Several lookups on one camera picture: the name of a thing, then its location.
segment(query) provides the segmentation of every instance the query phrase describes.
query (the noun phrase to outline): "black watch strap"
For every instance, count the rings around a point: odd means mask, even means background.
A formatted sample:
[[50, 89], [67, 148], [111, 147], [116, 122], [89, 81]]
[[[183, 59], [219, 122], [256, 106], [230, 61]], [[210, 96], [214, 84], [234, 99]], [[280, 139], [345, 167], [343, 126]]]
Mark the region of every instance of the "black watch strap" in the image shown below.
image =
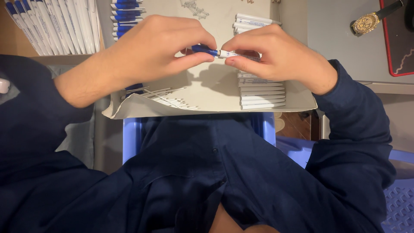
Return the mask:
[[388, 15], [390, 15], [391, 13], [393, 13], [394, 11], [396, 11], [397, 9], [399, 9], [400, 7], [402, 7], [404, 4], [402, 3], [401, 0], [396, 1], [395, 3], [386, 6], [384, 8], [382, 8], [381, 10], [376, 12], [376, 15], [378, 16], [379, 20], [382, 20], [383, 18], [387, 17]]

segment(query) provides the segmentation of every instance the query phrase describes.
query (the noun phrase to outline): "sleeve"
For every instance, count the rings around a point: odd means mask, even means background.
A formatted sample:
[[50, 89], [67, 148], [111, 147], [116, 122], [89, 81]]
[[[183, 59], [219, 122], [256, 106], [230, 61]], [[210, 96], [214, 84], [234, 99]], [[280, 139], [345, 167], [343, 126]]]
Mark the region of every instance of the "sleeve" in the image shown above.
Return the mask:
[[353, 81], [337, 60], [335, 88], [315, 96], [330, 120], [330, 140], [313, 146], [306, 170], [327, 187], [356, 217], [361, 227], [386, 218], [383, 190], [395, 180], [388, 161], [392, 146], [390, 121], [381, 100], [368, 87]]
[[0, 72], [18, 92], [0, 104], [0, 163], [19, 155], [54, 152], [65, 139], [68, 124], [92, 116], [92, 105], [77, 109], [67, 103], [48, 68], [29, 58], [0, 55]]

